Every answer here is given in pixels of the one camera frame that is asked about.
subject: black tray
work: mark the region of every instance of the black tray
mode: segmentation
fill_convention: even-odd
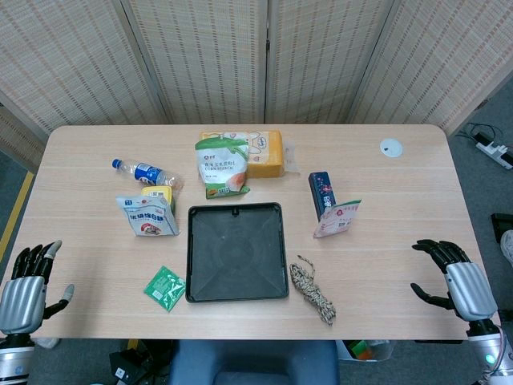
[[[194,206],[188,214],[189,302],[289,294],[281,206]]]

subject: white circle hole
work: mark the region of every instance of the white circle hole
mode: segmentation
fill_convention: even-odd
[[[386,138],[379,144],[379,148],[390,158],[399,158],[402,155],[402,144],[397,139]]]

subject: woven partition panel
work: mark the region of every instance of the woven partition panel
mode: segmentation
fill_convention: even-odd
[[[263,123],[265,0],[130,0],[176,124]]]
[[[272,2],[266,122],[344,122],[391,3]]]
[[[31,171],[36,170],[45,151],[31,130],[23,126],[5,107],[0,107],[0,151],[12,156]]]
[[[454,131],[505,77],[512,36],[511,0],[401,0],[352,122],[429,123]]]
[[[46,134],[163,123],[110,2],[1,1],[0,36],[0,91]]]

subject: sauce packet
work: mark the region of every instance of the sauce packet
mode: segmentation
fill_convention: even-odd
[[[159,269],[144,289],[145,294],[158,302],[168,312],[178,302],[184,291],[185,281],[166,266]]]
[[[163,197],[116,197],[137,236],[178,235],[171,206]]]

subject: green bag label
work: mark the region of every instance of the green bag label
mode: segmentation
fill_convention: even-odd
[[[231,191],[224,184],[207,183],[205,186],[206,186],[205,195],[206,195],[207,199],[230,197],[232,195],[240,195],[240,194],[249,193],[248,186],[242,186],[240,188],[240,191]]]
[[[165,266],[160,268],[144,289],[144,293],[167,311],[171,311],[184,291],[185,281]]]

